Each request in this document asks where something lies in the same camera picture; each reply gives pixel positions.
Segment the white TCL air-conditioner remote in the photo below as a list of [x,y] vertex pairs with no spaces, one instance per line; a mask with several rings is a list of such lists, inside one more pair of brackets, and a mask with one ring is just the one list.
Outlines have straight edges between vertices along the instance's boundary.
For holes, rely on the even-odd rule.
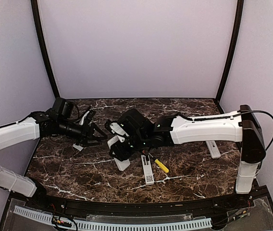
[[126,170],[130,166],[130,160],[122,149],[118,136],[113,136],[107,144],[110,149],[109,154],[115,160],[118,169],[120,171]]

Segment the white battery cover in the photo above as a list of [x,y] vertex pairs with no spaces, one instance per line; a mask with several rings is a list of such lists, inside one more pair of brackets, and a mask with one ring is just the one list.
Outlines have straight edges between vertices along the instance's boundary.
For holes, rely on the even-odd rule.
[[78,151],[82,151],[84,149],[84,147],[80,146],[80,145],[76,145],[76,144],[73,144],[73,147],[75,149],[77,149]]

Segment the slim white remote control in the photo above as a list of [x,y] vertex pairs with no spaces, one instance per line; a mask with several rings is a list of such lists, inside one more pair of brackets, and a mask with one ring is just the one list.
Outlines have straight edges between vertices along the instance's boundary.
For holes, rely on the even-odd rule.
[[145,178],[145,183],[147,186],[154,184],[154,176],[151,168],[150,159],[146,155],[141,155],[141,161],[143,166],[143,173]]

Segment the yellow handled screwdriver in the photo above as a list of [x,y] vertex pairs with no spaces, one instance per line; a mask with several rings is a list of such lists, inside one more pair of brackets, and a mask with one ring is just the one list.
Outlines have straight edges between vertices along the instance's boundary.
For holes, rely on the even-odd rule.
[[164,173],[169,173],[169,169],[167,166],[165,166],[159,159],[152,157],[156,165],[164,172]]

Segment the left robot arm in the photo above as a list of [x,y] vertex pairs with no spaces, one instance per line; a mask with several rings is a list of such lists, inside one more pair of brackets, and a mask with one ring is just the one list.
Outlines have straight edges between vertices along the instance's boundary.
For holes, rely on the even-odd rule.
[[[35,111],[26,118],[0,126],[0,150],[16,144],[43,137],[64,135],[76,145],[89,147],[101,144],[107,135],[94,123],[95,111],[88,108],[76,119],[71,119],[75,105],[67,99],[57,97],[47,111]],[[31,198],[40,210],[50,206],[50,198],[37,181],[21,176],[0,166],[0,187]]]

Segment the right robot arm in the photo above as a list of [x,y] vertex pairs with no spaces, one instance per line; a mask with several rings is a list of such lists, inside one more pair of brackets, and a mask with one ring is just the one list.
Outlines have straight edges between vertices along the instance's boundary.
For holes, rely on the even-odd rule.
[[228,197],[228,205],[238,209],[247,200],[257,170],[269,148],[264,143],[256,110],[248,105],[238,111],[220,115],[187,117],[182,113],[162,116],[152,123],[137,109],[126,111],[116,121],[107,120],[105,128],[114,135],[108,141],[110,156],[128,160],[135,152],[171,147],[198,141],[239,142],[240,162],[235,193]]

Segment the white remote at right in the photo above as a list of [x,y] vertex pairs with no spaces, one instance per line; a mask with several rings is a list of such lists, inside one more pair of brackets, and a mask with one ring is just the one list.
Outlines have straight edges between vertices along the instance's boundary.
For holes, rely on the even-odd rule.
[[206,145],[208,147],[212,159],[218,159],[221,157],[221,153],[215,141],[206,141]]

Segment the black front rail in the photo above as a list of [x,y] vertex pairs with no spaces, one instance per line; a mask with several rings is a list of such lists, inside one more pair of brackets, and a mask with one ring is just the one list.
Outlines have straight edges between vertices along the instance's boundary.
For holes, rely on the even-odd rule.
[[90,202],[50,195],[44,195],[41,199],[18,194],[16,197],[25,201],[26,205],[48,209],[54,206],[56,212],[73,217],[86,217],[87,215],[149,217],[183,214],[210,217],[224,215],[233,210],[251,208],[254,205],[253,197],[249,194],[228,194],[208,199],[147,204]]

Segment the left black frame post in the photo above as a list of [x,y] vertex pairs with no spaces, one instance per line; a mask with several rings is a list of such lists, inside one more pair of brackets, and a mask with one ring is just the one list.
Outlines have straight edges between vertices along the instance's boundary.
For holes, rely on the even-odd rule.
[[31,2],[31,9],[32,9],[32,15],[34,19],[37,40],[38,40],[41,56],[43,59],[43,63],[45,66],[45,70],[47,73],[48,81],[49,81],[54,98],[57,98],[57,97],[60,97],[60,93],[55,81],[49,54],[47,51],[47,45],[44,38],[43,26],[42,26],[42,22],[40,18],[39,7],[38,7],[38,0],[31,0],[30,2]]

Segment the black frame post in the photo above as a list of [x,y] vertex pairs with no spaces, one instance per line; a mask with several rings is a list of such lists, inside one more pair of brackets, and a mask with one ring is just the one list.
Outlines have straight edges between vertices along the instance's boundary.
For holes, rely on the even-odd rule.
[[31,2],[31,9],[32,9],[32,15],[34,19],[37,40],[38,40],[41,56],[43,59],[43,63],[45,66],[45,70],[47,73],[48,81],[49,81],[54,98],[57,98],[57,97],[60,97],[60,93],[55,81],[49,54],[47,51],[47,45],[44,38],[43,26],[42,26],[42,22],[40,18],[39,7],[38,7],[38,0],[31,0],[30,2]]
[[235,54],[235,50],[236,50],[236,45],[237,45],[237,40],[238,40],[238,35],[239,35],[239,31],[240,31],[243,8],[244,8],[244,0],[237,0],[236,13],[235,13],[235,19],[234,19],[229,49],[228,49],[227,57],[225,60],[225,65],[224,65],[223,73],[221,76],[220,84],[219,84],[219,87],[218,87],[218,90],[217,90],[217,93],[215,96],[215,101],[217,102],[217,104],[219,104],[221,102],[223,92],[225,90],[228,76],[230,73],[231,65],[233,62],[233,58],[234,58],[234,54]]

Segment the right black frame post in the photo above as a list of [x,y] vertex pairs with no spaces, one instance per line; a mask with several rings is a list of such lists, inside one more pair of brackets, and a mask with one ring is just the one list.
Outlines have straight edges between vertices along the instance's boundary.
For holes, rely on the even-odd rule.
[[231,65],[233,62],[233,58],[234,58],[234,54],[235,54],[235,50],[236,50],[236,45],[237,45],[237,40],[238,40],[238,35],[239,35],[239,31],[240,31],[243,8],[244,8],[244,0],[237,0],[236,13],[235,13],[235,19],[234,19],[229,49],[228,49],[227,57],[225,60],[225,65],[224,65],[223,73],[221,76],[220,84],[219,84],[219,87],[218,87],[218,90],[217,90],[217,93],[215,96],[215,101],[217,102],[217,104],[219,104],[221,102],[223,92],[225,90],[228,76],[230,73]]

